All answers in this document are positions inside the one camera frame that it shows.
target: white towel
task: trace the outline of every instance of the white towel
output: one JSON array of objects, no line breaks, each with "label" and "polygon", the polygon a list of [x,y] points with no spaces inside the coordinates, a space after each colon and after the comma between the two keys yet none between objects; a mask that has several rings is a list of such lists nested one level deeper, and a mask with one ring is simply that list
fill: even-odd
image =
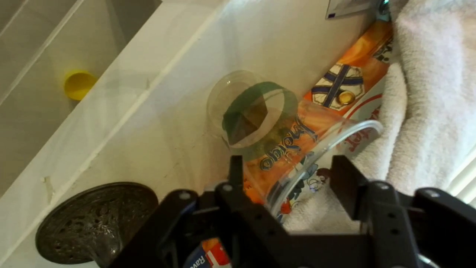
[{"label": "white towel", "polygon": [[[369,178],[389,180],[412,195],[418,187],[448,184],[451,172],[476,144],[476,1],[392,0],[390,4],[396,58],[383,96],[380,120],[386,129],[354,163]],[[326,189],[301,204],[285,226],[340,229],[337,221],[341,229],[350,229]]]}]

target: metal drain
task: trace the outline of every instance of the metal drain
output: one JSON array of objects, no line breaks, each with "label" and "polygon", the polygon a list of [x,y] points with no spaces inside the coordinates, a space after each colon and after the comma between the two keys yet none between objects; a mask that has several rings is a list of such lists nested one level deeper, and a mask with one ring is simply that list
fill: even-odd
[{"label": "metal drain", "polygon": [[157,195],[139,183],[93,187],[47,216],[36,233],[36,247],[51,262],[96,260],[108,266],[157,207]]}]

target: drain cover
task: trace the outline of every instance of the drain cover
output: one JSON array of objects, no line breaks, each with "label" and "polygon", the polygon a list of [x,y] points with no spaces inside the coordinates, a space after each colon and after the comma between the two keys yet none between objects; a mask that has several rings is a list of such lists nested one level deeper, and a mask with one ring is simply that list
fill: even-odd
[{"label": "drain cover", "polygon": [[157,195],[139,183],[93,187],[47,216],[36,247],[51,262],[108,266],[157,207]]}]

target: white bathtub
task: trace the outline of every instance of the white bathtub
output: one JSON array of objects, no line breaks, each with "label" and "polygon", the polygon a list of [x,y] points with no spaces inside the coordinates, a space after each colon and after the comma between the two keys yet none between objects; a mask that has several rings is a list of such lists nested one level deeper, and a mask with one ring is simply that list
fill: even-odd
[{"label": "white bathtub", "polygon": [[2,196],[0,266],[61,266],[38,254],[36,229],[84,189],[130,180],[163,198],[224,178],[228,151],[207,128],[210,87],[244,68],[308,89],[374,19],[369,10],[326,20],[326,9],[325,0],[166,0]]}]

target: orange packaging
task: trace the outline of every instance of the orange packaging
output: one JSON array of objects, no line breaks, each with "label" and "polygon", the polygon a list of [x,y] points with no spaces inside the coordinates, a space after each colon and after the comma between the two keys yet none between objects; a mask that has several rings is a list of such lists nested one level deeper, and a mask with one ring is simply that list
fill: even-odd
[{"label": "orange packaging", "polygon": [[343,116],[387,73],[392,22],[374,22],[304,98]]}]

